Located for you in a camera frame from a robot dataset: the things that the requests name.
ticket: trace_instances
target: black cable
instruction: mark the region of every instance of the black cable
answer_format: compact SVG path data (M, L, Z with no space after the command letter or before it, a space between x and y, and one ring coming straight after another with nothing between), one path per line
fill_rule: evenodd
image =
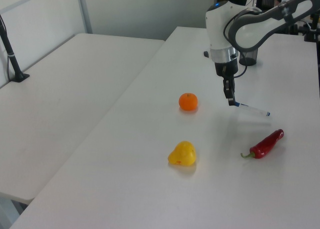
M251 1L249 1L249 2L248 2L248 4L247 4L246 6L248 6L252 1L255 1L255 0L251 0Z
M1 20L2 24L3 24L4 30L5 30L5 34L7 34L6 24L5 24L5 21L2 19L1 14L0 14L0 20Z
M263 13L263 11L260 11L260 12L253 12L253 11L248 11L247 13L245 13L245 14L242 14L242 16L243 15L246 15L246 14L252 14L252 15L259 15L259 14L261 14L261 13ZM227 38L227 35L226 35L226 29L227 29L227 27L229 26L229 24L238 16L239 14L236 14L234 17L232 17L229 21L228 21L228 23L225 25L225 27L224 27L224 29L223 29L223 36L224 36L224 38L232 45L232 43L231 43L231 41L229 40L229 38ZM245 74L246 73L246 71L247 71L247 68L248 68L248 66L247 66L247 60L246 60L246 57L245 57L245 55L244 55L244 53L241 51L241 50L239 50L238 48L236 48L236 47L234 47L236 50L238 50L238 52L240 53L240 55L243 57L243 59L244 59L244 66L245 66L245 68L244 68L244 70L243 70L243 72L240 74L240 75L237 75L237 76L235 76L234 78L239 78L239 77L241 77L243 74Z
M230 42L229 38L227 38L227 36L226 36L226 29L227 29L227 27L229 26L229 24L232 22L232 20L234 20L237 16L238 16L238 14L236 14L234 17L232 17L232 18L228 21L228 23L225 25L225 27L224 27L224 29L223 29L223 36L224 36L224 38L225 38L231 45L232 45L232 43ZM237 76L235 76L234 78L239 78L239 77L241 77L243 74L246 73L247 68L248 68L248 66L247 66L247 60L246 60L245 55L244 55L240 50L238 50L238 51L239 51L240 55L243 57L243 59L244 59L245 68L244 68L244 71L243 71L240 75L237 75Z
M254 6L254 4L255 4L255 0L253 0L253 2L252 2L252 6Z
M5 24L5 21L2 19L2 16L0 14L0 20L1 20L1 23L4 27L4 31L5 31L5 34L7 34L7 28L6 28L6 24ZM6 64L6 75L8 77L8 81L11 82L11 79L10 79L10 76L9 76L9 56L7 56L7 64Z

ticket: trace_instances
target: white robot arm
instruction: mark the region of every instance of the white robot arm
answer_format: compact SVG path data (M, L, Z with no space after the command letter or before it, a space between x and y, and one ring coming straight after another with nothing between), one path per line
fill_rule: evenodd
M222 1L211 6L206 15L211 58L216 73L223 77L224 94L235 106L234 74L238 71L238 52L252 52L272 34L293 25L320 9L320 0L288 0L261 12Z

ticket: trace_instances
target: marker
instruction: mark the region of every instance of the marker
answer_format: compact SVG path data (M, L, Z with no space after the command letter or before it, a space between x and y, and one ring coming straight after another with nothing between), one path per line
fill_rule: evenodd
M259 115L264 116L264 117L269 117L270 116L270 112L268 112L268 111L260 110L260 109L257 109L257 108L251 107L249 105L245 105L245 104L239 103L239 102L235 102L235 106L238 107L238 108L246 109L246 110L248 110L250 112L259 114Z

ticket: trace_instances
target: black stand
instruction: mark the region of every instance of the black stand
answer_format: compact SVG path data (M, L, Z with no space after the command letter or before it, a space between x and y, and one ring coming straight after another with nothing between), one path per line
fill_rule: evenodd
M311 28L308 25L300 26L299 32L304 34L304 41L311 43L318 43L318 36L320 35L320 29L318 29L320 10L312 14Z
M5 49L6 49L6 53L8 54L8 57L10 59L10 62L12 64L12 67L13 67L14 73L15 73L15 76L14 76L13 79L11 79L11 81L16 82L16 83L20 83L20 82L24 81L26 78L28 78L29 75L28 74L24 74L20 70L20 67L19 67L19 64L17 62L15 53L14 53L14 51L13 51L13 49L11 47L10 41L8 39L7 31L5 30L5 26L4 26L4 24L3 24L1 19L0 19L0 36L1 36L3 45L4 45Z

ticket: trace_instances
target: orange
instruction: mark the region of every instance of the orange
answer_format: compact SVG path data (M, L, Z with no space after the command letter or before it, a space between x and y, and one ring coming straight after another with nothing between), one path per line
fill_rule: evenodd
M193 111L198 106L198 98L192 93L182 94L179 98L179 105L182 110Z

